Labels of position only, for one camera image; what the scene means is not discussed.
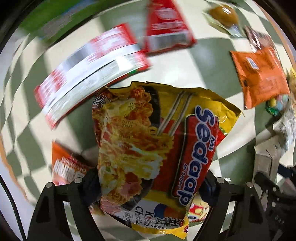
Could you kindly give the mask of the grey white snack packet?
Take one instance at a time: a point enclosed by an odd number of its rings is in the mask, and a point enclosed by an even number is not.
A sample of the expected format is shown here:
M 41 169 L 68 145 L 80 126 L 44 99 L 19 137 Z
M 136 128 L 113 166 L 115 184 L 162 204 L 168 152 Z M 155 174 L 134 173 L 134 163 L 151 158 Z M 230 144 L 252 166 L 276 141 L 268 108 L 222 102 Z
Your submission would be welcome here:
M 265 174 L 271 181 L 276 180 L 280 158 L 295 141 L 295 104 L 291 101 L 281 118 L 273 124 L 274 136 L 254 147 L 254 172 Z

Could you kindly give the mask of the yellow Sedaap noodle packet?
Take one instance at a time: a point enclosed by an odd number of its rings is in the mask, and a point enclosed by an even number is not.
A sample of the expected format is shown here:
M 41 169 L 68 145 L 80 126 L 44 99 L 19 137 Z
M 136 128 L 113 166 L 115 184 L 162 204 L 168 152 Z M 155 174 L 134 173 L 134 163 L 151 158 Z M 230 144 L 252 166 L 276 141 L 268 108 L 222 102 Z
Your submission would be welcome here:
M 190 206 L 240 114 L 204 88 L 102 87 L 92 104 L 102 211 L 139 232 L 185 238 Z

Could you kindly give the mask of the small yellow snack packet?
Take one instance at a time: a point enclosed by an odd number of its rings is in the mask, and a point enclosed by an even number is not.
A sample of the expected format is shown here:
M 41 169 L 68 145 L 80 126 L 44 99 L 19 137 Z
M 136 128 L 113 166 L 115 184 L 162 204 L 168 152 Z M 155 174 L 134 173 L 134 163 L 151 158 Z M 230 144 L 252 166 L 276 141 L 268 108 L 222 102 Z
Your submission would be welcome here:
M 203 222 L 210 210 L 210 205 L 204 202 L 199 193 L 197 193 L 191 203 L 188 213 L 189 222 Z

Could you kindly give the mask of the orange red snack packet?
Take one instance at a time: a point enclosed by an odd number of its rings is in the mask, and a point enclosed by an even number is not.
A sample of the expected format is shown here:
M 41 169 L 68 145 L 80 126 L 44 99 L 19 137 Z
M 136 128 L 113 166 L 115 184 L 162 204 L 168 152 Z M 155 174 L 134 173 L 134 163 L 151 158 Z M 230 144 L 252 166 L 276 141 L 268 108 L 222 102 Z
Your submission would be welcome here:
M 56 186 L 83 178 L 92 168 L 81 155 L 59 142 L 52 142 L 52 181 Z

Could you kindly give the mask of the colourful candy bag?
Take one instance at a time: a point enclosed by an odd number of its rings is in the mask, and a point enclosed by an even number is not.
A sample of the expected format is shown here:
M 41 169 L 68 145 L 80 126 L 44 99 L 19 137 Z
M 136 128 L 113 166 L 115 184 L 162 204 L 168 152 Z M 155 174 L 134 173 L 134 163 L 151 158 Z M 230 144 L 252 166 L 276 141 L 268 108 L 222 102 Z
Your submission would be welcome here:
M 280 116 L 287 107 L 288 95 L 281 94 L 266 102 L 265 109 L 273 116 Z

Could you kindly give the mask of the brown pastry snack packet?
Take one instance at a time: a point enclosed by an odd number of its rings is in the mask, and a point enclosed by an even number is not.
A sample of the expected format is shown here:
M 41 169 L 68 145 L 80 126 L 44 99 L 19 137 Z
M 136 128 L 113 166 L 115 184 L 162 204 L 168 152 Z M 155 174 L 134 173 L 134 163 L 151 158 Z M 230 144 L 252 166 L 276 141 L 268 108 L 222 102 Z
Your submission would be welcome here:
M 245 26 L 244 31 L 249 41 L 251 50 L 255 53 L 264 48 L 272 48 L 277 52 L 270 35 L 255 31 L 251 27 Z

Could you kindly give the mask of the red white snack box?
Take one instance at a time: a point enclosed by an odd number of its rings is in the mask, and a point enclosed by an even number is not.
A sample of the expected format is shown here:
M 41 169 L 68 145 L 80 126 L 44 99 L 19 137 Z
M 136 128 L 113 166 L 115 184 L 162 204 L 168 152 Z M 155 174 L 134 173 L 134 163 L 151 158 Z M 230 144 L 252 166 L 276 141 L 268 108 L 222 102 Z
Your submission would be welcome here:
M 100 88 L 150 64 L 127 23 L 91 39 L 64 60 L 35 90 L 35 99 L 50 128 Z

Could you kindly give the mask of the braised egg clear packet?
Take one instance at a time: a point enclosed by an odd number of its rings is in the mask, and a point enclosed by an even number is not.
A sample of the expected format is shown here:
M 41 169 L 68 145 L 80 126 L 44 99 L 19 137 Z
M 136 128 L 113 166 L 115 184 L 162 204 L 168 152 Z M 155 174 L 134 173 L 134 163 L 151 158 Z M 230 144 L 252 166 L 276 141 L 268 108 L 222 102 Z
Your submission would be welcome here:
M 239 16 L 231 6 L 211 3 L 211 7 L 203 11 L 203 15 L 210 24 L 222 28 L 232 37 L 242 38 L 244 36 L 240 27 Z

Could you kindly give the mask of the cardboard milk box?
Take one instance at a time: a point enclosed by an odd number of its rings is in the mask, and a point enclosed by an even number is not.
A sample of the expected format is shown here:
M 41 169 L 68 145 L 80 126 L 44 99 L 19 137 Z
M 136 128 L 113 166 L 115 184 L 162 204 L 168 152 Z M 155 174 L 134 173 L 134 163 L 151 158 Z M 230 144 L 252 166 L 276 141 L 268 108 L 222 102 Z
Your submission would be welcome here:
M 148 1 L 42 1 L 22 20 L 19 29 L 52 44 L 95 20 L 99 32 L 126 23 L 143 42 Z

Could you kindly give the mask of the red triangular snack packet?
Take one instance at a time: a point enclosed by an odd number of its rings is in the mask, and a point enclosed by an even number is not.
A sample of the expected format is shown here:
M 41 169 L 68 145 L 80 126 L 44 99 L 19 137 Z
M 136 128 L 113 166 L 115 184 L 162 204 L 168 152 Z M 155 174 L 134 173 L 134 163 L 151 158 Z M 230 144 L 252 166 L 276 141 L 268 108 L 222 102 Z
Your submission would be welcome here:
M 156 54 L 197 43 L 174 1 L 149 1 L 144 52 Z

